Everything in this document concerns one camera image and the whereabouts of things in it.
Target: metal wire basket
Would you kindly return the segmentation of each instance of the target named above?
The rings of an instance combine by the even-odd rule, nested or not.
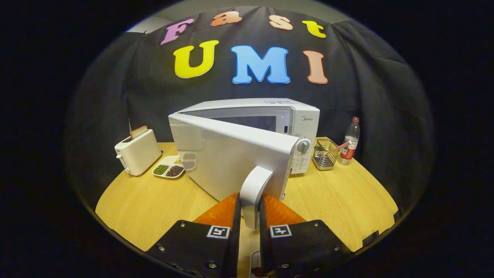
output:
[[[331,170],[333,169],[338,154],[341,150],[333,150],[338,147],[331,139],[317,139],[314,146],[314,154],[312,155],[312,161],[316,164],[316,168],[319,170]]]

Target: black curtain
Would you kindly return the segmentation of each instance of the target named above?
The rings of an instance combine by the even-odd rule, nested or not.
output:
[[[212,18],[238,11],[242,20],[213,27]],[[287,17],[293,30],[269,24],[269,15]],[[160,45],[166,27],[193,18],[175,41]],[[322,39],[311,35],[302,20],[323,26]],[[308,15],[272,7],[218,9],[184,18],[143,37],[125,33],[89,68],[68,118],[66,157],[80,169],[71,173],[94,209],[99,197],[122,171],[114,146],[132,128],[147,125],[158,142],[172,142],[168,115],[202,101],[287,97],[321,110],[318,136],[342,143],[352,116],[361,118],[355,158],[391,194],[398,207],[410,208],[423,191],[435,159],[431,111],[425,92],[407,63],[382,38],[355,21],[330,24]],[[194,46],[190,66],[202,62],[199,44],[218,40],[214,65],[205,74],[175,75],[173,52]],[[263,57],[272,46],[288,50],[288,84],[255,79],[234,84],[233,46],[249,45]],[[302,53],[322,53],[327,84],[307,80],[309,62]]]

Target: plastic bottle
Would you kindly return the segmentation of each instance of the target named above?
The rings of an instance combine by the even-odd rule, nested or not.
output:
[[[345,141],[343,143],[346,143],[347,141],[350,141],[351,143],[349,146],[341,149],[340,155],[338,157],[338,162],[342,165],[350,164],[353,154],[355,153],[355,149],[357,148],[357,144],[360,138],[359,122],[360,119],[358,117],[353,117],[352,123],[346,130]]]

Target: yellow letter u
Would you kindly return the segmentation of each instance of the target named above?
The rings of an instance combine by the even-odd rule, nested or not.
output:
[[[175,74],[181,78],[191,78],[199,75],[203,75],[213,66],[214,62],[214,46],[219,41],[207,41],[199,45],[203,48],[203,62],[197,67],[189,66],[190,51],[194,49],[193,46],[186,46],[175,50],[173,55],[175,56]]]

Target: table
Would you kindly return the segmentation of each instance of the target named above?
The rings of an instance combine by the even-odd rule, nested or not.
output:
[[[158,143],[162,156],[141,176],[122,171],[108,186],[96,214],[108,227],[147,251],[177,220],[193,221],[218,203],[187,173],[177,179],[156,177],[164,157],[178,155],[175,143]],[[398,207],[386,189],[355,159],[319,171],[313,162],[305,174],[290,175],[283,203],[305,220],[322,220],[352,251],[375,231],[394,224]],[[238,277],[247,278],[250,255],[259,250],[259,231],[241,219]]]

